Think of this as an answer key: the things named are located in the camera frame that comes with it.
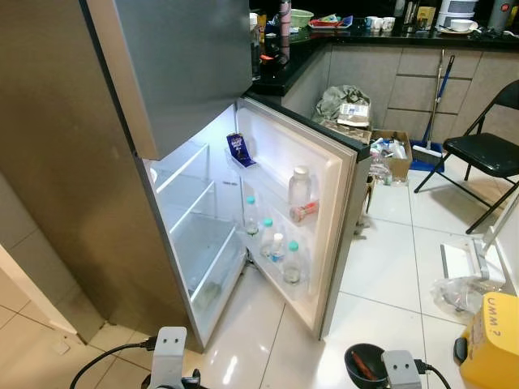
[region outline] power cord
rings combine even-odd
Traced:
[[[414,364],[416,365],[416,369],[418,370],[419,374],[425,374],[426,370],[433,371],[438,376],[438,378],[441,380],[441,382],[445,385],[445,387],[447,389],[451,389],[451,387],[448,384],[445,377],[433,365],[428,365],[421,359],[415,359]]]
[[[108,351],[102,353],[99,357],[96,357],[96,358],[92,359],[89,363],[87,363],[83,367],[83,369],[81,369],[78,372],[78,374],[75,375],[74,379],[72,380],[70,389],[75,389],[75,385],[78,383],[79,378],[85,373],[85,371],[90,369],[92,366],[94,366],[98,361],[100,361],[104,357],[107,357],[110,354],[116,353],[117,351],[124,350],[125,348],[146,348],[148,351],[153,351],[155,349],[156,343],[157,343],[157,337],[152,336],[140,343],[123,344],[122,346],[112,348],[111,350],[108,350]]]

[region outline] black countertop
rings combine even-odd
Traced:
[[[485,51],[519,52],[519,39],[512,36],[491,38],[488,36],[442,34],[437,31],[405,34],[395,26],[392,32],[370,33],[361,26],[351,26],[344,32],[313,32],[303,28],[290,36],[290,60],[281,68],[262,66],[261,79],[251,90],[264,95],[284,96],[299,76],[310,65],[315,55],[326,44],[334,45],[392,45],[408,47],[438,47],[454,49],[479,49]],[[273,38],[281,46],[279,39]]]

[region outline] cardboard box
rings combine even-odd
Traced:
[[[407,172],[411,162],[413,162],[413,156],[411,154],[411,145],[406,132],[402,131],[387,131],[387,130],[373,130],[371,132],[371,138],[377,140],[378,138],[384,139],[398,139],[404,144],[405,154],[407,158],[386,158],[385,161],[388,163],[389,170],[392,173],[393,181],[407,181]]]

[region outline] white mug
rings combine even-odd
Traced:
[[[376,16],[367,16],[364,18],[364,21],[366,22],[366,29],[371,30],[373,28],[373,23],[378,18]]]
[[[384,32],[392,31],[392,28],[394,26],[395,26],[395,18],[393,18],[392,16],[382,19],[382,31],[384,31]]]
[[[382,18],[376,18],[375,20],[373,20],[373,23],[371,25],[371,30],[372,31],[380,31],[380,29],[382,28],[382,22],[384,20]]]

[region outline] refrigerator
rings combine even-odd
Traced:
[[[4,24],[14,60],[0,69],[0,102],[13,131],[4,134],[0,165],[101,314],[148,333],[183,325],[187,347],[202,351],[249,264],[315,338],[326,336],[369,149],[247,92],[247,1],[21,3],[4,6],[10,20],[24,20]],[[20,52],[50,65],[42,71]],[[20,71],[23,78],[13,76]],[[13,98],[59,91],[59,100],[70,89],[79,95],[67,105],[49,99],[27,118]],[[242,135],[255,165],[231,156],[231,134]],[[12,163],[19,155],[26,161]],[[320,206],[295,222],[288,193],[299,165]],[[250,196],[254,236],[244,229]],[[264,218],[283,233],[285,250],[298,243],[298,283],[285,282],[282,263],[260,253]]]

